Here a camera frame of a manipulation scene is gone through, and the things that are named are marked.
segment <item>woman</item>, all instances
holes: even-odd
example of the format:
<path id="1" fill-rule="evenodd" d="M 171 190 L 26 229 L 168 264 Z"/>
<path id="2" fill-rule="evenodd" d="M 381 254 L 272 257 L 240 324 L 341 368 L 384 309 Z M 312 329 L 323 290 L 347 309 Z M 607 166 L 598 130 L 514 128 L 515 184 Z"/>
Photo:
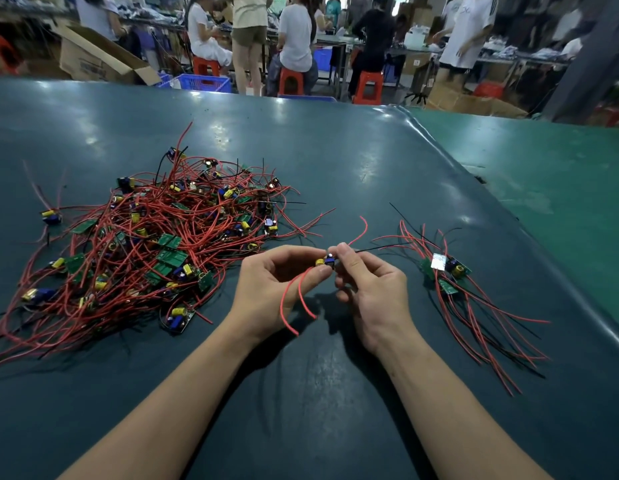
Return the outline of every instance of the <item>woman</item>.
<path id="1" fill-rule="evenodd" d="M 212 0 L 190 0 L 187 10 L 187 35 L 192 46 L 192 53 L 209 61 L 216 61 L 221 66 L 221 74 L 226 75 L 231 64 L 231 50 L 222 48 L 216 37 L 220 30 L 210 17 L 214 10 Z"/>
<path id="2" fill-rule="evenodd" d="M 76 0 L 76 9 L 82 26 L 116 42 L 139 59 L 142 57 L 138 35 L 121 26 L 113 0 Z"/>
<path id="3" fill-rule="evenodd" d="M 329 0 L 326 8 L 325 17 L 336 28 L 338 26 L 338 17 L 341 15 L 341 0 Z"/>
<path id="4" fill-rule="evenodd" d="M 303 74 L 303 88 L 307 96 L 318 80 L 318 65 L 311 53 L 311 41 L 316 36 L 316 21 L 310 15 L 310 0 L 292 0 L 291 3 L 281 13 L 279 53 L 273 56 L 267 72 L 268 96 L 278 95 L 283 67 Z"/>
<path id="5" fill-rule="evenodd" d="M 218 0 L 227 3 L 232 0 Z M 252 77 L 254 96 L 261 95 L 261 72 L 258 60 L 261 48 L 267 43 L 267 8 L 273 0 L 233 0 L 234 29 L 231 32 L 236 86 L 247 94 L 247 74 Z"/>
<path id="6" fill-rule="evenodd" d="M 332 23 L 325 17 L 325 0 L 312 0 L 314 19 L 316 19 L 316 34 L 325 35 L 325 31 L 332 28 Z"/>

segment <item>pile of red wires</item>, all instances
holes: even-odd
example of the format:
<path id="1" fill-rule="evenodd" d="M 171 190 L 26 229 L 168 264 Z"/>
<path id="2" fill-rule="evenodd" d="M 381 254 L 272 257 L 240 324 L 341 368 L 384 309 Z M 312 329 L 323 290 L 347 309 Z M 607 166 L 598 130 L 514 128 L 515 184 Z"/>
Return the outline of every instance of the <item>pile of red wires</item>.
<path id="1" fill-rule="evenodd" d="M 324 214 L 294 224 L 285 194 L 296 190 L 264 164 L 186 156 L 179 150 L 184 135 L 161 160 L 171 161 L 169 173 L 121 177 L 103 205 L 52 207 L 32 183 L 49 225 L 0 320 L 0 339 L 8 342 L 0 364 L 75 349 L 156 315 L 172 333 L 194 315 L 210 322 L 197 309 L 230 266 L 266 239 L 317 235 L 308 229 Z M 66 217 L 75 211 L 81 215 Z M 279 231 L 282 223 L 289 232 Z M 43 252 L 56 250 L 35 269 Z"/>
<path id="2" fill-rule="evenodd" d="M 442 237 L 441 246 L 435 243 L 436 239 L 431 241 L 425 237 L 425 225 L 422 225 L 420 231 L 414 228 L 414 233 L 411 233 L 406 220 L 401 220 L 399 229 L 399 235 L 386 235 L 373 241 L 399 238 L 401 243 L 385 247 L 405 248 L 417 252 L 421 260 L 420 268 L 426 276 L 426 284 L 435 291 L 442 318 L 463 350 L 478 364 L 491 365 L 509 395 L 513 395 L 512 388 L 518 393 L 521 393 L 521 390 L 497 361 L 494 352 L 504 355 L 518 367 L 545 378 L 538 371 L 537 362 L 548 360 L 549 357 L 530 343 L 526 335 L 539 337 L 525 323 L 550 322 L 520 317 L 493 304 L 477 282 L 470 277 L 470 270 L 448 254 L 447 239 L 440 230 L 437 230 L 437 235 Z M 438 257 L 444 256 L 446 263 L 460 265 L 464 271 L 459 277 L 454 277 L 449 267 L 444 270 L 434 269 L 432 267 L 434 254 L 438 254 Z M 480 308 L 486 314 L 478 313 L 474 308 Z M 479 320 L 479 317 L 489 315 L 488 322 Z M 457 324 L 468 329 L 474 340 L 466 338 Z"/>

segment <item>open cardboard box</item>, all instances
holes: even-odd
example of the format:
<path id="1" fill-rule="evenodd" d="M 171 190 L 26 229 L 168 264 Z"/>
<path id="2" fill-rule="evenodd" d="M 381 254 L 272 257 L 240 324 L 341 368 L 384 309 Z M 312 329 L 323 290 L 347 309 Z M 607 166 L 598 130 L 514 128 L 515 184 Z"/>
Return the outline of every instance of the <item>open cardboard box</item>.
<path id="1" fill-rule="evenodd" d="M 459 93 L 445 83 L 436 82 L 425 105 L 427 109 L 463 112 L 479 116 L 522 119 L 527 112 L 505 101 L 495 98 L 478 98 Z"/>
<path id="2" fill-rule="evenodd" d="M 158 73 L 118 44 L 86 27 L 59 27 L 60 68 L 74 80 L 107 80 L 153 86 Z"/>

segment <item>table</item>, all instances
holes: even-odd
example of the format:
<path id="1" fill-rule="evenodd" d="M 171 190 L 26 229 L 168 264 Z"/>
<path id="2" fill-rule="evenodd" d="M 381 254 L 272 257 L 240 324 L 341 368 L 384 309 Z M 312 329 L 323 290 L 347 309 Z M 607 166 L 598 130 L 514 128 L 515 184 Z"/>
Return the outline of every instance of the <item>table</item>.
<path id="1" fill-rule="evenodd" d="M 410 111 L 619 322 L 619 129 Z"/>
<path id="2" fill-rule="evenodd" d="M 307 128 L 326 111 L 342 121 L 340 132 L 316 138 Z M 15 184 L 24 178 L 21 159 L 29 160 L 48 193 L 67 170 L 66 205 L 102 203 L 116 177 L 154 169 L 192 119 L 183 142 L 191 154 L 258 163 L 265 158 L 283 183 L 302 192 L 307 204 L 290 210 L 297 222 L 337 205 L 316 229 L 324 236 L 314 240 L 317 246 L 353 239 L 361 231 L 360 215 L 369 222 L 361 244 L 392 232 L 399 216 L 389 201 L 431 232 L 462 227 L 450 239 L 451 251 L 470 263 L 493 300 L 514 313 L 552 319 L 552 325 L 533 327 L 542 337 L 540 348 L 552 357 L 542 367 L 547 379 L 503 360 L 524 391 L 507 396 L 493 372 L 454 341 L 417 266 L 385 252 L 408 276 L 419 330 L 556 480 L 619 478 L 619 327 L 400 108 L 0 78 L 0 155 L 9 155 L 0 158 L 0 311 L 32 252 L 21 242 L 41 232 L 40 204 L 28 185 Z M 489 133 L 467 134 L 469 140 L 481 137 Z M 228 311 L 235 283 L 234 270 L 205 307 L 214 322 Z M 324 283 L 309 295 L 320 319 L 299 339 L 283 333 L 272 349 L 248 359 L 188 478 L 432 478 L 387 375 L 355 338 L 333 290 Z M 77 355 L 2 367 L 0 480 L 56 477 L 212 329 L 196 321 L 173 338 L 148 326 Z M 274 356 L 272 350 L 280 352 Z"/>

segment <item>shorts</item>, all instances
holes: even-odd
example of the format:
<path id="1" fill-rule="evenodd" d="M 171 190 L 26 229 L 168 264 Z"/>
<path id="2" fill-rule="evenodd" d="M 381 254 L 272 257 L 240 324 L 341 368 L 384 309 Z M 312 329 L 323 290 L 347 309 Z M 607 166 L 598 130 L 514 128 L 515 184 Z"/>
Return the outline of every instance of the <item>shorts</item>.
<path id="1" fill-rule="evenodd" d="M 450 75 L 459 75 L 459 74 L 466 74 L 467 72 L 470 71 L 470 69 L 465 69 L 463 67 L 454 67 L 451 64 L 445 64 L 445 63 L 440 63 L 439 67 L 441 69 L 447 69 L 449 70 L 449 74 Z"/>
<path id="2" fill-rule="evenodd" d="M 267 43 L 267 27 L 233 29 L 231 37 L 241 47 L 251 47 L 255 43 L 265 45 Z"/>

